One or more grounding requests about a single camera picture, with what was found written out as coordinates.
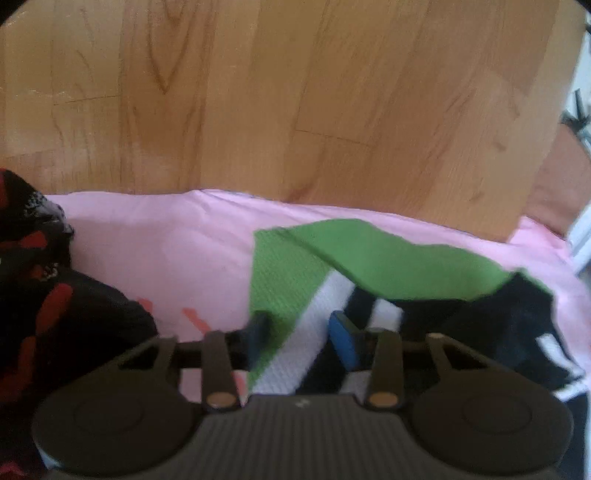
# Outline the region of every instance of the round pedal pad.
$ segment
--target round pedal pad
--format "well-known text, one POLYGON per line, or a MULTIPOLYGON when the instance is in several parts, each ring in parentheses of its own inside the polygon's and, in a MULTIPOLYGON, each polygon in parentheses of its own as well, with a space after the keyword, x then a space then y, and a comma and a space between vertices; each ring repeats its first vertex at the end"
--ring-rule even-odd
POLYGON ((572 417, 545 388, 520 375, 457 371, 419 396, 411 422, 435 457, 463 470, 515 475, 555 465, 572 417))
POLYGON ((89 476, 119 476, 162 462, 189 438, 194 407, 165 382, 120 372, 49 396, 33 419, 46 464, 89 476))

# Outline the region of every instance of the pink blanket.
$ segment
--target pink blanket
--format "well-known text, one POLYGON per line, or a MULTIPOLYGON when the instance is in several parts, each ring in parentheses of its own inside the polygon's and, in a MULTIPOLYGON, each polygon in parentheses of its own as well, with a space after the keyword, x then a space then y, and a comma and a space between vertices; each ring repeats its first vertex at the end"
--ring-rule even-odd
MULTIPOLYGON (((591 370, 591 299, 573 274, 567 244, 522 218, 506 244, 399 215, 338 207, 286 205, 217 190, 132 196, 83 192, 52 196, 76 229, 73 266, 151 311, 164 336, 201 339, 248 320, 253 232, 328 218, 359 218, 417 244, 449 244, 526 268, 554 291, 554 321, 570 352, 591 370)), ((199 373, 182 390, 199 397, 199 373)), ((244 389, 243 377, 238 376, 244 389)))

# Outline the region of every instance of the ribbed plastic surface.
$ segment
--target ribbed plastic surface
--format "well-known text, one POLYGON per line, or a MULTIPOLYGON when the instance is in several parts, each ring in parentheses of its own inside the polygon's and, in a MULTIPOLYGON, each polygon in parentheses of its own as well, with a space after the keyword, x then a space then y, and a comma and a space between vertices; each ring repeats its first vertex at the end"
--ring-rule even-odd
MULTIPOLYGON (((52 472, 48 480, 82 478, 52 472)), ((415 480, 493 478, 450 468, 423 451, 393 414, 352 397, 255 396, 241 411, 206 417, 173 458, 126 479, 415 480)), ((557 480, 551 471, 521 480, 557 480)))

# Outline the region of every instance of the wood grain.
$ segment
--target wood grain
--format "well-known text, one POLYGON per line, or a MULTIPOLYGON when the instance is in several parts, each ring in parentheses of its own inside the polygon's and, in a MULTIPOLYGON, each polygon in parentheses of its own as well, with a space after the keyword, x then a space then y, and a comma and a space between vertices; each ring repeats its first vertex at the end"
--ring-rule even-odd
POLYGON ((55 0, 55 103, 119 95, 120 0, 55 0))
POLYGON ((329 205, 361 202, 359 178, 368 166, 371 148, 358 142, 296 131, 285 159, 284 189, 288 202, 329 205))
POLYGON ((330 0, 296 128, 371 143, 427 6, 426 0, 330 0))
POLYGON ((573 0, 29 0, 0 158, 47 193, 240 190, 512 231, 584 34, 573 0))
POLYGON ((5 155, 21 155, 55 146, 51 116, 51 42, 53 0, 33 0, 3 26, 5 155))
POLYGON ((122 177, 130 192, 199 185, 217 0, 129 0, 122 35, 122 177))
POLYGON ((225 112, 236 123, 208 125, 206 116, 204 186, 281 197, 284 158, 323 9, 324 0, 261 0, 248 72, 230 93, 233 111, 225 112))

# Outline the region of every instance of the green fabric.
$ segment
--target green fabric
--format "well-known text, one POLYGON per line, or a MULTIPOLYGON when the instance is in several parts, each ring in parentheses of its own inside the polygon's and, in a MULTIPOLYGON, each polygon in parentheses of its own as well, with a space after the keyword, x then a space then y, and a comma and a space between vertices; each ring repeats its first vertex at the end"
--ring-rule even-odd
POLYGON ((372 294, 397 300, 473 300, 511 276, 497 263, 448 245, 416 245, 361 220, 339 219, 255 234, 250 311, 268 311, 271 341, 252 385, 289 337, 334 268, 372 294))

